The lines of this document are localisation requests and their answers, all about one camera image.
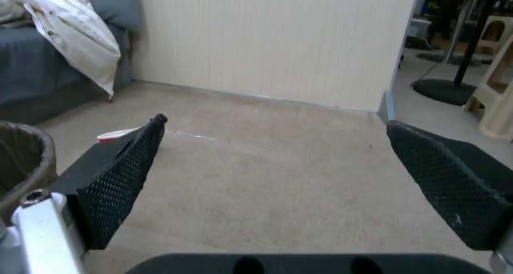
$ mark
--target red and white object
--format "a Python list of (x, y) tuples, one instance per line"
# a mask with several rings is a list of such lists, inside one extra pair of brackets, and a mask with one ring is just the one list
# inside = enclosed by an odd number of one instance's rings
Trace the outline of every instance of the red and white object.
[(97, 138), (98, 138), (98, 142), (102, 143), (102, 142), (110, 142), (110, 141), (113, 141), (119, 137), (122, 137), (128, 133), (131, 133), (135, 130), (138, 130), (139, 128), (129, 128), (128, 130), (120, 130), (120, 131), (115, 131), (115, 132), (110, 132), (110, 133), (104, 133), (104, 134), (101, 134), (99, 135)]

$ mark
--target cable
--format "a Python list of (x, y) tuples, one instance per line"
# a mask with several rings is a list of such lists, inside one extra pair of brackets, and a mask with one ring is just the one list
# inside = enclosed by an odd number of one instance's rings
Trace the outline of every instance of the cable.
[(417, 78), (415, 81), (421, 80), (423, 77), (425, 77), (428, 73), (430, 73), (435, 67), (437, 67), (442, 62), (437, 62), (433, 66), (431, 66), (425, 73), (423, 73), (420, 78)]

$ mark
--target pillow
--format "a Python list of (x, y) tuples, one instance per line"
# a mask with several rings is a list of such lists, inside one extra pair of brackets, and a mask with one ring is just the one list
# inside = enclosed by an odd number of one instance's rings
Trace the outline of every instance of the pillow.
[(98, 15), (105, 21), (128, 29), (133, 33), (141, 32), (141, 19), (137, 0), (90, 0)]

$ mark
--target textured rubber pad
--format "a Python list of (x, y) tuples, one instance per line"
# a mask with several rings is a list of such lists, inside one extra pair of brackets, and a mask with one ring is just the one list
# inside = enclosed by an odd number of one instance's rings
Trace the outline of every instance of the textured rubber pad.
[(480, 148), (397, 121), (387, 134), (427, 200), (462, 241), (493, 250), (513, 217), (513, 171)]
[(156, 115), (137, 131), (95, 144), (56, 183), (66, 194), (87, 249), (102, 250), (125, 221), (143, 188), (167, 118)]

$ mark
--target beige plastic stool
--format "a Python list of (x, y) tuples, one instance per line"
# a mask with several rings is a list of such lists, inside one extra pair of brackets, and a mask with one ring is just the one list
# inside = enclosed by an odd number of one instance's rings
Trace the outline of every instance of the beige plastic stool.
[(494, 56), (499, 52), (512, 33), (513, 18), (505, 16), (489, 16), (486, 20), (485, 29), (479, 39), (478, 49), (488, 49)]
[(503, 76), (512, 61), (513, 36), (510, 36), (463, 108), (474, 112), (484, 105), (485, 114), (479, 123), (479, 131), (490, 138), (508, 142), (513, 140), (513, 86), (511, 78), (503, 80)]

